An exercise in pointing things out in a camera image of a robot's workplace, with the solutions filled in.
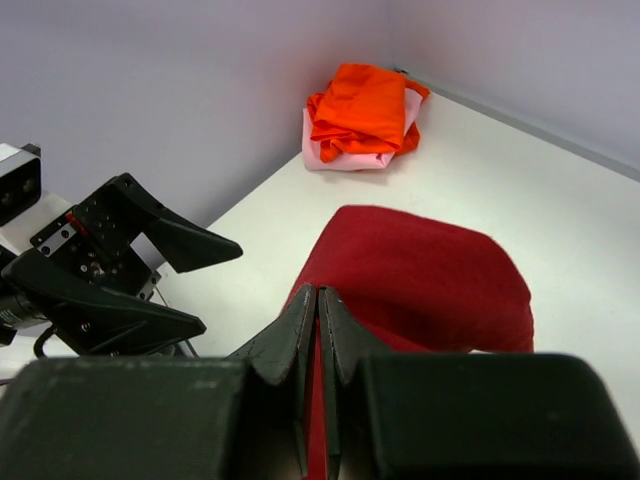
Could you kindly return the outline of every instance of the orange fabric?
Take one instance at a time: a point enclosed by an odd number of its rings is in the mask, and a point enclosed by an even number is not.
[[[320,159],[329,163],[342,152],[401,155],[414,150],[420,132],[414,123],[404,134],[405,88],[423,98],[431,93],[400,73],[372,65],[342,65],[327,92],[307,100],[311,140],[320,142]]]

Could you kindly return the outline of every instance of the red fabric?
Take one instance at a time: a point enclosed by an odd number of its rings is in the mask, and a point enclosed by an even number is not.
[[[533,350],[531,295],[488,236],[379,207],[348,206],[296,280],[335,287],[364,326],[400,351]],[[309,480],[325,480],[319,338],[310,406]]]

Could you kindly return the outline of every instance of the white wall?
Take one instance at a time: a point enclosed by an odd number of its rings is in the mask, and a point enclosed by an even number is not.
[[[389,1],[396,65],[640,169],[640,2]]]
[[[40,143],[69,200],[130,171],[209,224],[300,150],[341,62],[391,63],[387,27],[384,0],[4,2],[0,143]]]

